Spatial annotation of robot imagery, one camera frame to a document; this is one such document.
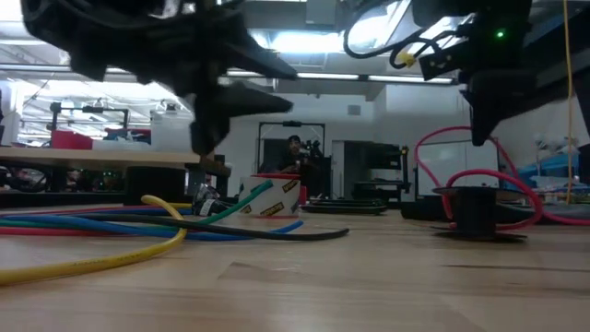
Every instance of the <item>red cable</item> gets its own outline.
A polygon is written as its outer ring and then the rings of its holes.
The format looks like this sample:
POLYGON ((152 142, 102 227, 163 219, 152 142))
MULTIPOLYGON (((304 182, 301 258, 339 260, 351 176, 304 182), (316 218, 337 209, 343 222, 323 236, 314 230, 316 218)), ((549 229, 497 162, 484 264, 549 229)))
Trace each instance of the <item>red cable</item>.
POLYGON ((0 227, 0 235, 33 235, 33 236, 122 236, 108 231, 82 231, 48 228, 0 227))
MULTIPOLYGON (((533 190, 531 190, 531 188, 526 186, 526 184, 524 184, 520 180, 513 178, 512 176, 510 176, 508 174, 504 174, 504 173, 492 171, 492 170, 462 171, 462 172, 459 172, 459 173, 451 176, 449 181, 447 181, 446 186, 447 187, 453 186, 454 182, 457 181, 457 179, 462 178, 464 176, 469 176, 469 175, 489 175, 489 176, 497 177, 498 179, 501 179, 504 181, 508 181, 508 182, 516 185, 520 190, 525 192, 525 194, 530 198, 530 201, 533 204, 533 208, 535 209, 535 214, 533 215, 533 217, 523 220, 523 221, 520 221, 520 222, 516 222, 514 224, 510 224, 510 225, 497 225, 496 229, 498 231, 513 231, 513 230, 518 230, 518 229, 521 229, 524 227, 532 226, 536 222, 541 220, 541 218, 543 217, 543 202, 541 202, 541 199, 537 196, 537 194, 535 194, 535 192, 533 190)), ((451 228, 455 228, 456 224, 454 222, 452 222, 450 226, 451 226, 451 228)))
MULTIPOLYGON (((436 176, 434 176, 434 173, 432 173, 431 170, 422 162, 422 160, 420 160, 418 150, 419 150, 419 147, 421 145, 423 145, 427 139, 429 139, 433 136, 439 135, 441 133, 456 131, 456 130, 471 130, 471 127, 468 125, 458 125, 458 126, 446 127, 446 128, 436 130, 436 131, 426 135, 425 137, 423 137, 418 142, 418 144, 416 144, 416 147, 414 148, 414 159, 416 160, 416 163, 432 179, 434 184, 438 187, 442 186, 441 183, 438 181, 436 176)), ((449 179, 449 181, 447 182, 446 186, 448 186, 448 187, 452 186, 453 183, 457 179, 464 177, 464 176, 488 175, 488 176, 494 176, 494 177, 502 179, 504 181, 508 181, 508 182, 516 185, 519 189, 521 189, 530 198, 530 203, 533 205, 533 208, 535 209, 535 214, 533 215, 533 217, 531 217, 527 220, 517 222, 515 224, 498 225, 499 231, 517 230, 517 229, 521 229, 523 227, 531 226, 531 225, 535 224, 536 222, 538 222, 543 216, 545 216, 548 219, 551 219, 551 220, 554 220, 557 222, 561 222, 561 223, 565 223, 565 224, 579 225, 579 226, 590 226, 590 220, 587 220, 587 219, 564 218, 564 217, 556 216, 556 215, 549 213, 547 211, 544 211, 542 202, 541 202, 540 198, 538 198, 537 194, 534 191, 532 191, 526 184, 524 184, 523 182, 521 182, 520 180, 518 180, 516 178, 516 176, 518 176, 518 171, 516 170, 516 167, 514 166, 512 160, 510 159, 510 157, 508 156, 508 153, 506 152, 506 150, 504 150, 504 148, 502 147, 500 142, 498 142, 496 139, 491 138, 491 137, 489 137, 488 139, 494 144, 494 146, 498 149, 498 151, 500 152, 502 157, 508 163, 508 166, 513 174, 513 177, 508 174, 504 174, 502 172, 497 172, 497 171, 492 171, 492 170, 463 171, 463 172, 459 172, 459 173, 453 175, 449 179)), ((444 213, 446 214, 446 217, 448 219, 453 219, 453 212, 451 210, 451 204, 450 204, 449 198, 447 196, 442 196, 442 205, 444 206, 444 213)))

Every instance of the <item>white tape roll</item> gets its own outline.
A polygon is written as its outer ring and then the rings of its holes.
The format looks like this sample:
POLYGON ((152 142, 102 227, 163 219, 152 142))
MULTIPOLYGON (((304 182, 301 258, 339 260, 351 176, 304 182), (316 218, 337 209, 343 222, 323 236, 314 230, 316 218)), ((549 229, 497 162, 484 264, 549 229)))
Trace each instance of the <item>white tape roll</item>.
POLYGON ((263 177, 242 177, 240 184, 240 200, 246 198, 258 185, 272 181, 273 186, 266 189, 250 204, 242 208, 240 213, 263 217, 296 216, 299 207, 299 179, 267 179, 263 177))

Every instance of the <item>green led light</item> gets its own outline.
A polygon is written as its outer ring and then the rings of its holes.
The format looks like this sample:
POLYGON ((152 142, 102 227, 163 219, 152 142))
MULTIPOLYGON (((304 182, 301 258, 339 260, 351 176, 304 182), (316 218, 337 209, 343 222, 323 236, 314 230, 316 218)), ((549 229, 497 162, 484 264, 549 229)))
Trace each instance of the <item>green led light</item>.
POLYGON ((506 37, 506 30, 496 30, 496 39, 503 39, 504 37, 506 37))

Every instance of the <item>pink cable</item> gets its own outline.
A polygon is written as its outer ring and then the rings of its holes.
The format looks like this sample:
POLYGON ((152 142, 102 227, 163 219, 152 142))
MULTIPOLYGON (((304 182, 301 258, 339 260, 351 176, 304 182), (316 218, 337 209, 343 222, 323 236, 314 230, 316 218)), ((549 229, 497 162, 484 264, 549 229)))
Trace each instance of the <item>pink cable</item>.
MULTIPOLYGON (((446 127, 446 128, 441 128, 439 130, 436 130, 428 135, 426 135, 425 137, 423 137, 418 144, 416 144, 416 147, 414 148, 414 160, 416 160, 416 163, 418 164, 418 166, 428 174, 428 176, 432 179, 432 181, 434 182, 434 184, 436 184, 437 187, 442 187, 443 185, 439 182, 439 180, 436 178, 436 176, 434 176, 434 174, 431 172, 431 170, 422 162, 422 160, 420 160, 420 156, 418 153, 418 149, 420 146, 422 146, 424 144, 424 142, 433 137, 433 136, 437 136, 439 134, 442 133, 446 133, 446 132, 450 132, 450 131, 458 131, 458 130, 471 130, 471 127, 468 125, 456 125, 456 126, 450 126, 450 127, 446 127)), ((512 174, 514 174, 515 176, 518 175, 518 170, 516 170, 516 166, 514 166, 512 160, 510 159, 510 157, 508 156, 508 153, 506 152, 506 150, 504 150, 504 148, 502 147, 502 145, 500 144, 500 142, 498 142, 497 140, 493 139, 493 138, 489 138, 489 140, 491 141, 491 143, 493 143, 493 145, 498 149, 498 151, 500 152, 500 154, 502 155, 502 157, 506 160, 506 162, 508 162, 508 167, 510 167, 510 172, 512 172, 512 174)), ((453 212, 451 211, 451 202, 449 201, 449 198, 447 196, 443 196, 442 197, 442 206, 444 207, 444 214, 446 215, 446 217, 448 219, 452 219, 453 218, 453 212)))
MULTIPOLYGON (((524 184, 520 180, 513 178, 512 176, 510 176, 508 174, 504 174, 504 173, 492 171, 492 170, 462 171, 462 172, 459 172, 459 173, 451 176, 449 181, 447 181, 446 186, 447 187, 453 186, 454 182, 457 181, 457 179, 462 178, 464 176, 469 176, 469 175, 489 175, 489 176, 497 177, 498 179, 501 179, 504 181, 508 181, 511 184, 516 185, 520 190, 525 192, 525 194, 530 198, 531 203, 533 204, 533 208, 535 209, 535 214, 533 215, 533 217, 523 220, 523 221, 520 221, 520 222, 516 222, 514 224, 510 224, 510 225, 497 225, 496 229, 498 231, 512 231, 512 230, 518 230, 518 229, 521 229, 524 227, 532 226, 536 222, 541 220, 541 218, 543 218, 543 202, 541 202, 541 199, 537 196, 537 194, 535 194, 535 192, 533 190, 531 190, 531 188, 526 186, 526 184, 524 184)), ((456 226, 456 224, 454 222, 452 222, 451 228, 454 228, 455 226, 456 226)))
MULTIPOLYGON (((428 174, 428 176, 432 179, 434 184, 436 184, 436 186, 438 186, 438 187, 442 186, 441 183, 438 181, 436 176, 434 176, 434 173, 432 173, 431 170, 422 162, 422 160, 420 160, 418 150, 419 150, 419 147, 422 146, 427 139, 429 139, 433 136, 439 135, 441 133, 456 131, 456 130, 471 130, 471 127, 468 125, 458 125, 458 126, 451 126, 451 127, 446 127, 446 128, 436 130, 436 131, 426 135, 425 137, 423 137, 418 142, 418 144, 416 144, 416 147, 414 148, 414 159, 416 160, 416 163, 426 174, 428 174)), ((514 166, 512 160, 510 159, 510 157, 508 156, 508 153, 506 152, 506 150, 504 150, 504 148, 502 147, 500 142, 498 142, 496 139, 491 138, 491 137, 489 137, 488 139, 494 144, 494 146, 498 149, 498 151, 500 152, 502 157, 508 163, 508 166, 510 168, 511 173, 513 174, 513 177, 508 174, 504 174, 502 172, 496 172, 496 171, 492 171, 492 170, 463 171, 463 172, 459 172, 459 173, 453 175, 449 179, 449 181, 447 182, 447 184, 446 184, 447 187, 452 186, 457 179, 464 177, 464 176, 488 175, 488 176, 494 176, 494 177, 502 179, 504 181, 508 181, 508 182, 516 185, 520 190, 522 190, 529 197, 530 203, 533 205, 533 208, 535 209, 535 214, 533 215, 533 217, 523 220, 523 221, 520 221, 520 222, 517 222, 515 224, 498 225, 499 231, 517 230, 517 229, 531 226, 531 225, 535 224, 536 222, 538 222, 543 217, 543 215, 548 219, 551 219, 551 220, 554 220, 557 222, 561 222, 561 223, 565 223, 565 224, 579 225, 579 226, 590 226, 590 220, 569 219, 569 218, 556 216, 552 213, 544 211, 543 204, 542 204, 540 198, 537 196, 537 194, 533 190, 531 190, 526 184, 524 184, 522 181, 520 181, 516 178, 516 176, 518 176, 518 171, 516 170, 516 167, 514 166)), ((446 217, 448 219, 453 219, 453 212, 451 210, 451 203, 450 203, 449 198, 447 196, 442 196, 442 205, 444 207, 444 213, 445 213, 446 217)))

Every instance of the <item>red box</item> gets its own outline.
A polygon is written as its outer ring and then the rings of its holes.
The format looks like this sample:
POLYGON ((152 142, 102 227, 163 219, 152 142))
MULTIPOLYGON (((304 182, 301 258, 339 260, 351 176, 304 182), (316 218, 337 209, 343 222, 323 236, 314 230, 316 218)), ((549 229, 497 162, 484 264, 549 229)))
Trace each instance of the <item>red box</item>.
POLYGON ((92 149, 92 138, 70 131, 52 131, 52 148, 92 149))

